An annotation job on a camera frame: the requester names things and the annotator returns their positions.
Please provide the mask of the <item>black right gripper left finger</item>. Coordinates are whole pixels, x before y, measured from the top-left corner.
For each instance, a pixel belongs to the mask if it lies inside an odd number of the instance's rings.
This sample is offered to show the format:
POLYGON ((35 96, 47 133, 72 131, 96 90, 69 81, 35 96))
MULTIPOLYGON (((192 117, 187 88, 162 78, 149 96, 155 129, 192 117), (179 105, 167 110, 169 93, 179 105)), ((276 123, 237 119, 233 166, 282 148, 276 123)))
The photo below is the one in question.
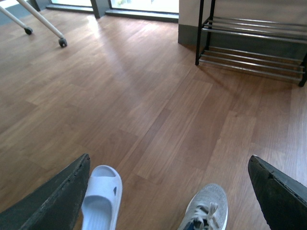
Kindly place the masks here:
POLYGON ((71 230, 74 228, 90 171, 83 154, 25 198, 1 212, 2 230, 71 230))

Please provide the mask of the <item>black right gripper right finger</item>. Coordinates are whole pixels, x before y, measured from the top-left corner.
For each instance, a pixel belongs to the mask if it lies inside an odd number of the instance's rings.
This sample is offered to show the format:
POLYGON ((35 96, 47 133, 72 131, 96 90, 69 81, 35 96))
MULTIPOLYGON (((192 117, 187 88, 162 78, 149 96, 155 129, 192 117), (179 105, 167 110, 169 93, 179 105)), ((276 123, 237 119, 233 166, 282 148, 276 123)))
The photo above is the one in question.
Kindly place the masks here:
POLYGON ((307 188, 304 185, 256 155, 249 159, 248 173, 270 229, 307 228, 307 188))

